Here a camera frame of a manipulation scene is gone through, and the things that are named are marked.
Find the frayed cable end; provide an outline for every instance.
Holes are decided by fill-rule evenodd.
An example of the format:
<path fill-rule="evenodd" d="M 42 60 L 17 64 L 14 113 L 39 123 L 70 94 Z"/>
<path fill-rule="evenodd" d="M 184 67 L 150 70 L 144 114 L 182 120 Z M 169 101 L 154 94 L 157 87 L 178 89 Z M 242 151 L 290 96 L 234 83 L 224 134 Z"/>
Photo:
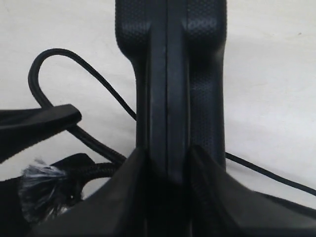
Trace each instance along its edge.
<path fill-rule="evenodd" d="M 82 201 L 83 185 L 62 169 L 42 160 L 22 172 L 18 195 L 24 218 L 32 224 L 55 218 Z"/>

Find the black plastic part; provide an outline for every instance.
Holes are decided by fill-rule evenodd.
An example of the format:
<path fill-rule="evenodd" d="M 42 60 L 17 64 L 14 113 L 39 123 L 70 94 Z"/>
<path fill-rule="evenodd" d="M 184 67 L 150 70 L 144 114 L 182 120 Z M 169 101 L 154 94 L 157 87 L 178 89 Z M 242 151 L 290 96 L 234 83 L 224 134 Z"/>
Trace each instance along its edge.
<path fill-rule="evenodd" d="M 142 149 L 111 180 L 72 210 L 35 227 L 28 237 L 144 237 L 145 164 Z"/>
<path fill-rule="evenodd" d="M 190 158 L 196 236 L 316 237 L 316 219 L 244 187 L 201 147 Z"/>
<path fill-rule="evenodd" d="M 189 236 L 190 143 L 225 167 L 226 1 L 116 0 L 116 37 L 136 75 L 136 146 L 151 161 L 148 235 Z"/>
<path fill-rule="evenodd" d="M 0 110 L 0 163 L 80 120 L 79 110 L 72 105 L 47 109 Z"/>

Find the textured rubber grip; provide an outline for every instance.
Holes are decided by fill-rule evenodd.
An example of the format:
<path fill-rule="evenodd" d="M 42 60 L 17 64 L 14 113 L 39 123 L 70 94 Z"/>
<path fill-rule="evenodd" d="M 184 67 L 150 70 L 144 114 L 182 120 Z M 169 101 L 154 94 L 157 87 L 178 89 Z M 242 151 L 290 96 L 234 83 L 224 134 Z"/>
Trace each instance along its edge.
<path fill-rule="evenodd" d="M 191 142 L 225 166 L 223 58 L 226 1 L 189 0 Z"/>

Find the white surface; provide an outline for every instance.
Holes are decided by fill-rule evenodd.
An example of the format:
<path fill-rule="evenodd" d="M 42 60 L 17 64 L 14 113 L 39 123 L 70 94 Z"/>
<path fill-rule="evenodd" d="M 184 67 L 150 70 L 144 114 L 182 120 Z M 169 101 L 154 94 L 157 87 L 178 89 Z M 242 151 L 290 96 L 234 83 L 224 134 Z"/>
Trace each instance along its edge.
<path fill-rule="evenodd" d="M 316 188 L 316 1 L 229 0 L 225 54 L 227 151 Z M 42 51 L 70 49 L 94 66 L 135 109 L 132 67 L 114 34 L 114 0 L 0 0 L 0 108 L 38 107 L 27 85 Z M 48 59 L 40 84 L 54 104 L 71 103 L 80 125 L 128 155 L 135 122 L 94 78 L 67 58 Z M 34 158 L 52 163 L 78 152 L 104 159 L 67 132 L 0 166 L 1 179 L 20 174 Z M 232 162 L 246 186 L 316 208 L 316 197 Z M 103 181 L 90 185 L 95 190 Z"/>

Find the black cable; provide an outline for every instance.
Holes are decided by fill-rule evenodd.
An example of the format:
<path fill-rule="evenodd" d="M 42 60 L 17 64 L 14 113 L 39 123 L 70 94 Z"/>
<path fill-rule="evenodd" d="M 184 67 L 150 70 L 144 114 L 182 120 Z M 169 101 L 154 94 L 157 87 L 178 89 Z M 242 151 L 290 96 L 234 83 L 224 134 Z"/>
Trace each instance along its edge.
<path fill-rule="evenodd" d="M 234 156 L 232 154 L 226 153 L 226 158 L 230 159 L 233 162 L 241 164 L 241 165 L 243 165 L 243 166 L 245 166 L 245 167 L 247 167 L 249 169 L 252 169 L 252 170 L 254 170 L 254 171 L 256 171 L 256 172 L 258 172 L 260 174 L 263 174 L 263 175 L 265 175 L 265 176 L 267 176 L 267 177 L 269 177 L 269 178 L 271 178 L 273 180 L 276 180 L 276 181 L 278 181 L 280 183 L 283 183 L 283 184 L 288 185 L 290 187 L 293 187 L 295 189 L 299 189 L 301 191 L 304 191 L 304 192 L 309 193 L 309 194 L 311 194 L 311 195 L 316 197 L 316 190 L 315 189 L 312 189 L 312 188 L 307 187 L 305 185 L 302 185 L 302 184 L 290 181 L 288 179 L 285 179 L 285 178 L 283 178 L 283 177 L 281 177 L 281 176 L 279 176 L 277 174 L 274 174 L 274 173 L 272 173 L 272 172 L 270 172 L 270 171 L 268 171 L 268 170 L 266 170 L 264 168 L 261 168 L 261 167 L 255 165 L 255 164 L 252 164 L 252 163 L 250 163 L 250 162 L 248 162 L 248 161 L 246 161 L 244 159 L 241 159 L 239 157 L 236 157 L 236 156 Z"/>
<path fill-rule="evenodd" d="M 108 89 L 108 91 L 116 98 L 116 100 L 123 106 L 123 108 L 128 112 L 128 114 L 136 120 L 136 114 L 133 112 L 133 110 L 127 105 L 127 103 L 122 99 L 122 97 L 113 89 L 113 87 L 87 62 L 85 62 L 81 57 L 79 57 L 77 54 L 66 50 L 66 49 L 49 49 L 47 51 L 44 51 L 41 53 L 37 58 L 34 60 L 30 71 L 29 71 L 29 87 L 30 90 L 34 96 L 34 98 L 37 100 L 37 102 L 43 107 L 48 108 L 52 107 L 53 105 L 51 102 L 47 99 L 47 97 L 42 92 L 40 85 L 39 85 L 39 71 L 42 63 L 45 59 L 47 59 L 50 56 L 53 55 L 61 55 L 66 56 L 74 61 L 76 61 L 78 64 L 80 64 L 83 68 L 85 68 L 91 75 L 93 75 L 101 84 Z M 68 131 L 73 134 L 75 137 L 77 137 L 79 140 L 81 140 L 84 144 L 86 144 L 90 149 L 94 150 L 95 152 L 99 153 L 103 157 L 107 158 L 109 161 L 115 163 L 115 164 L 122 164 L 126 158 L 121 155 L 120 153 L 114 151 L 113 149 L 107 147 L 106 145 L 102 144 L 95 138 L 93 138 L 91 135 L 86 133 L 83 129 L 81 129 L 79 126 L 74 126 L 68 129 Z M 255 164 L 252 164 L 246 160 L 243 160 L 239 157 L 236 157 L 232 154 L 225 153 L 225 156 L 227 159 L 232 160 L 238 164 L 241 164 L 249 169 L 252 169 L 260 174 L 263 174 L 273 180 L 276 180 L 280 183 L 283 183 L 285 185 L 291 186 L 295 189 L 299 189 L 301 191 L 304 191 L 306 193 L 309 193 L 313 196 L 316 196 L 316 190 L 309 188 L 305 185 L 290 181 L 288 179 L 282 178 L 281 176 L 278 176 L 268 170 L 265 170 Z"/>
<path fill-rule="evenodd" d="M 136 114 L 132 111 L 132 109 L 127 105 L 127 103 L 123 100 L 123 98 L 113 89 L 113 87 L 86 61 L 84 61 L 77 54 L 66 50 L 66 49 L 49 49 L 42 52 L 39 56 L 34 60 L 28 76 L 29 88 L 34 98 L 43 108 L 52 107 L 52 103 L 48 100 L 48 98 L 44 95 L 40 88 L 39 84 L 39 72 L 40 67 L 42 66 L 45 59 L 51 57 L 53 55 L 61 55 L 66 56 L 68 58 L 73 59 L 79 65 L 81 65 L 84 69 L 86 69 L 91 75 L 93 75 L 107 90 L 116 98 L 116 100 L 123 106 L 123 108 L 131 115 L 134 119 L 136 119 Z M 102 155 L 109 161 L 115 164 L 122 164 L 126 157 L 121 155 L 120 153 L 114 151 L 113 149 L 107 147 L 102 144 L 98 140 L 94 139 L 91 135 L 81 129 L 79 126 L 73 126 L 67 129 L 72 135 L 81 140 L 84 144 L 86 144 L 90 149 L 95 151 L 96 153 Z"/>

